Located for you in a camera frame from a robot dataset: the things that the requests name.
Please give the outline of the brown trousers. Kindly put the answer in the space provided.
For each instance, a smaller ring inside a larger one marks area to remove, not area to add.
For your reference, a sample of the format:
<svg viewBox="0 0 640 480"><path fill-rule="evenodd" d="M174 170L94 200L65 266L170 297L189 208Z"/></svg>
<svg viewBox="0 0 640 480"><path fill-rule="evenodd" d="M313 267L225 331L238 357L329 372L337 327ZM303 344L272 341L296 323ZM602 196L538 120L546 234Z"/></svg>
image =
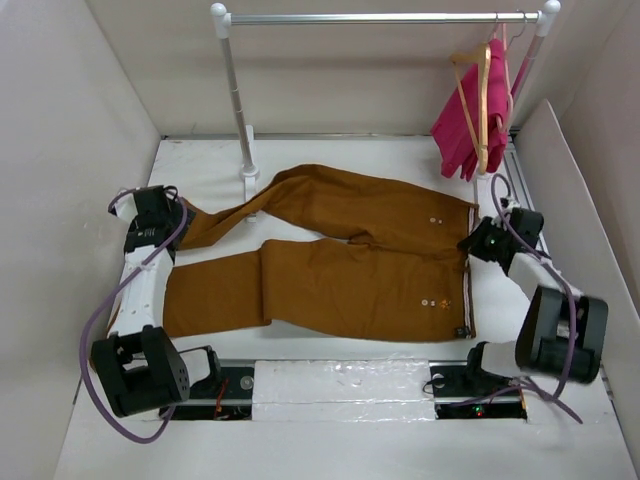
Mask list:
<svg viewBox="0 0 640 480"><path fill-rule="evenodd" d="M446 342L474 335L467 255L476 206L406 182L323 165L278 173L250 201L197 211L181 250L211 247L263 212L316 232L176 267L163 325L172 337L275 320L354 339Z"/></svg>

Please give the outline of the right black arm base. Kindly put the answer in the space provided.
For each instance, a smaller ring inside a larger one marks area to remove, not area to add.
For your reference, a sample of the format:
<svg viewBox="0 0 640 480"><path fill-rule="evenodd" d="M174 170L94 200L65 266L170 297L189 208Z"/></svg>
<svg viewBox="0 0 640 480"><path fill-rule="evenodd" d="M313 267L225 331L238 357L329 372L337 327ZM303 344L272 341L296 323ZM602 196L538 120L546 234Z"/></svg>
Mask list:
<svg viewBox="0 0 640 480"><path fill-rule="evenodd" d="M437 420L528 418L522 394L511 379L480 369L480 354L473 348L465 360L429 362L430 378L423 393L434 401Z"/></svg>

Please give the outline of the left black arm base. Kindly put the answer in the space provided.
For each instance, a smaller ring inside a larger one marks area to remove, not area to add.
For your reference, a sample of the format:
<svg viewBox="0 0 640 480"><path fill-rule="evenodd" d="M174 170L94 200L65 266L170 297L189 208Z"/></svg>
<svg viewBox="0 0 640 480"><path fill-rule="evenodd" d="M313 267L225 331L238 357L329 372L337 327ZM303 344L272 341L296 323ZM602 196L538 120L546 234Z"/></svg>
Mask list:
<svg viewBox="0 0 640 480"><path fill-rule="evenodd" d="M189 399L175 407L173 421L252 419L255 362L222 360L219 378L211 374L191 386Z"/></svg>

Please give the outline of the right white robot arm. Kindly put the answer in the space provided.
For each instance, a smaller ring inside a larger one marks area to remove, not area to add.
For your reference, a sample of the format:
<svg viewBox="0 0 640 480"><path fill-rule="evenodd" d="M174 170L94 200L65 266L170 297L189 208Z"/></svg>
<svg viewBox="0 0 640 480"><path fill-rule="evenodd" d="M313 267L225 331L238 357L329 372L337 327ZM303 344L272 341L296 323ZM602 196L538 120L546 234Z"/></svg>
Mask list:
<svg viewBox="0 0 640 480"><path fill-rule="evenodd" d="M541 213L515 207L504 219L484 217L458 243L498 264L530 301L516 340L481 342L470 350L462 381L473 393L486 393L499 377L534 374L590 384L599 373L608 305L572 286L536 248L543 225Z"/></svg>

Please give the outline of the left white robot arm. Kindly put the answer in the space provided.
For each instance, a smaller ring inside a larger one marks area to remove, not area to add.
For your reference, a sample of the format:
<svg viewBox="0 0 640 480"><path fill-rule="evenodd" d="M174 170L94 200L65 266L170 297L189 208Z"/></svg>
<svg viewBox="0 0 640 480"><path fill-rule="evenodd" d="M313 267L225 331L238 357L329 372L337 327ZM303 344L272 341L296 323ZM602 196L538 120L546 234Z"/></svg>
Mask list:
<svg viewBox="0 0 640 480"><path fill-rule="evenodd" d="M89 363L118 418L217 395L224 384L215 351L190 372L163 327L164 301L178 247L194 214L174 186L125 190L109 212L128 223L113 324L89 349Z"/></svg>

